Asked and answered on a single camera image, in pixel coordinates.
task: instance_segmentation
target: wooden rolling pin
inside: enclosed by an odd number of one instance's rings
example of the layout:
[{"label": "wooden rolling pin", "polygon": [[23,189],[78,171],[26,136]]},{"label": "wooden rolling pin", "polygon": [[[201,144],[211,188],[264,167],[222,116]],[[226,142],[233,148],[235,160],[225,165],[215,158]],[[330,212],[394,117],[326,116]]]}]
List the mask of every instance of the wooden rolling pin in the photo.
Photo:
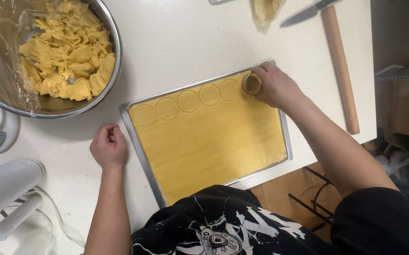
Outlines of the wooden rolling pin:
[{"label": "wooden rolling pin", "polygon": [[348,130],[350,134],[356,135],[360,133],[359,119],[357,119],[357,111],[355,110],[348,64],[346,63],[346,56],[344,55],[343,42],[341,41],[335,7],[331,5],[324,9],[321,14],[326,29],[330,52],[332,53],[332,59],[334,61],[335,74],[340,88]]}]

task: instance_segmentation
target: person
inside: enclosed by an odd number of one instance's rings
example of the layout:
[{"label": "person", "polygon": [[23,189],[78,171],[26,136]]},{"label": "person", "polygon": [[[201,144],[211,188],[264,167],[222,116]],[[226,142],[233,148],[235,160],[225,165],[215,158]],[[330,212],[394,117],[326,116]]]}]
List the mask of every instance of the person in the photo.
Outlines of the person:
[{"label": "person", "polygon": [[279,68],[252,70],[264,93],[298,126],[343,200],[332,243],[263,209],[250,191],[212,186],[160,209],[131,236],[123,175],[128,151],[115,124],[101,127],[90,151],[102,167],[84,255],[409,254],[409,200],[376,160],[333,123]]}]

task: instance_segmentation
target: hand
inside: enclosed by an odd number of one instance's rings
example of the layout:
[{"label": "hand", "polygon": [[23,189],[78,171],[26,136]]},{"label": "hand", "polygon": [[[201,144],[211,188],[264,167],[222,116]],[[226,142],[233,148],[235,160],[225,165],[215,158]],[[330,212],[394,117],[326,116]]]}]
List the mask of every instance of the hand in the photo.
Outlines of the hand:
[{"label": "hand", "polygon": [[293,79],[269,62],[253,68],[252,73],[261,79],[264,90],[255,99],[273,108],[288,112],[305,97]]},{"label": "hand", "polygon": [[90,151],[103,171],[123,169],[128,159],[124,135],[116,124],[107,124],[99,128],[91,142]]}]

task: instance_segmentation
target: white print on shirt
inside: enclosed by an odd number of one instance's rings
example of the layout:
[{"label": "white print on shirt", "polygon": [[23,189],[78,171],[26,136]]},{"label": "white print on shirt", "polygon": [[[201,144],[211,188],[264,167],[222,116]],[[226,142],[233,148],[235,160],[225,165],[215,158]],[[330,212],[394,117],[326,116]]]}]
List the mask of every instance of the white print on shirt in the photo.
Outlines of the white print on shirt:
[{"label": "white print on shirt", "polygon": [[[250,214],[255,222],[246,220],[246,216]],[[272,227],[270,226],[262,217],[269,218],[275,222],[280,223],[283,227]],[[301,224],[290,221],[283,221],[277,216],[273,215],[272,212],[269,212],[261,207],[256,207],[253,209],[250,206],[247,206],[247,211],[243,214],[240,214],[236,211],[236,217],[239,219],[239,222],[233,222],[233,224],[227,222],[225,214],[222,214],[217,220],[209,222],[205,217],[207,226],[200,225],[194,227],[194,224],[197,224],[196,221],[190,223],[189,229],[196,231],[196,241],[184,242],[176,246],[174,251],[167,252],[165,254],[155,254],[140,243],[134,243],[133,246],[140,246],[143,250],[147,251],[150,255],[176,255],[176,251],[181,251],[189,255],[235,255],[244,250],[247,255],[253,255],[253,245],[250,245],[250,239],[253,238],[258,244],[261,244],[257,239],[257,234],[262,233],[269,235],[271,237],[277,236],[281,231],[286,231],[293,237],[305,239],[305,233],[303,233],[300,228]],[[227,233],[216,232],[212,230],[212,227],[218,226],[225,222],[225,229]],[[192,247],[183,247],[180,245],[193,244],[196,243],[196,246]]]}]

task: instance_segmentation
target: baking tray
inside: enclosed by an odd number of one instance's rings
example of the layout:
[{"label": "baking tray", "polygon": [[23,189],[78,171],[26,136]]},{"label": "baking tray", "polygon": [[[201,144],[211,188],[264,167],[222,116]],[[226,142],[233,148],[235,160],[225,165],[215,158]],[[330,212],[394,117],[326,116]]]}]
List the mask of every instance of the baking tray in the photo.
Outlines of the baking tray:
[{"label": "baking tray", "polygon": [[[274,60],[271,60],[269,62],[276,66],[276,63],[275,63]],[[227,73],[227,74],[224,74],[224,75],[220,75],[218,77],[207,79],[207,80],[204,80],[204,81],[201,81],[201,82],[198,82],[198,83],[190,84],[190,85],[182,87],[182,88],[170,90],[170,91],[167,91],[167,92],[155,95],[155,96],[151,96],[151,97],[148,97],[148,98],[144,98],[144,99],[140,99],[140,100],[137,100],[137,101],[134,101],[134,102],[130,102],[130,103],[127,103],[127,104],[124,104],[124,105],[120,106],[119,110],[120,110],[121,116],[123,118],[124,124],[126,125],[126,128],[128,129],[129,136],[132,139],[135,151],[137,152],[138,158],[140,159],[140,163],[142,164],[143,170],[145,171],[146,177],[148,178],[148,182],[149,182],[149,184],[151,186],[151,189],[152,189],[152,191],[154,193],[154,196],[156,198],[157,204],[159,205],[159,208],[164,208],[164,207],[167,206],[166,198],[163,196],[162,189],[161,189],[160,185],[158,184],[158,182],[156,180],[156,177],[154,176],[154,173],[151,170],[151,166],[150,166],[150,164],[148,162],[145,151],[144,151],[144,149],[143,149],[143,147],[142,147],[142,145],[140,143],[140,139],[139,139],[139,137],[137,135],[137,132],[135,131],[134,126],[133,126],[133,124],[131,122],[131,119],[129,117],[129,113],[127,111],[128,108],[131,107],[134,104],[137,104],[137,103],[150,101],[150,100],[156,99],[158,97],[165,96],[165,95],[170,94],[170,93],[178,92],[178,91],[183,90],[183,89],[188,89],[188,88],[199,86],[199,85],[202,85],[202,84],[207,84],[207,83],[210,83],[210,82],[212,82],[214,80],[218,80],[218,79],[226,78],[226,77],[229,77],[229,76],[232,76],[232,75],[236,75],[238,73],[251,70],[252,68],[254,68],[256,66],[259,66],[259,64],[254,65],[254,66],[250,66],[250,67],[247,67],[247,68],[235,71],[235,72],[230,72],[230,73]],[[282,165],[282,164],[292,160],[293,156],[292,156],[291,141],[290,141],[289,132],[288,132],[287,116],[280,109],[278,110],[278,112],[279,112],[279,116],[280,116],[280,120],[281,120],[282,135],[283,135],[283,139],[285,141],[285,146],[286,146],[286,150],[287,150],[287,159],[285,161],[283,161],[283,162],[270,164],[270,165],[268,165],[268,166],[266,166],[264,168],[261,168],[261,169],[258,169],[256,171],[254,171],[253,173],[251,173],[249,175],[240,177],[240,178],[238,178],[236,180],[233,180],[233,181],[231,181],[229,183],[225,183],[224,185],[229,186],[231,184],[240,182],[242,180],[245,180],[247,178],[255,176],[255,175],[259,174],[259,173],[262,173],[262,172],[264,172],[266,170],[269,170],[269,169],[271,169],[271,168],[273,168],[275,166]]]}]

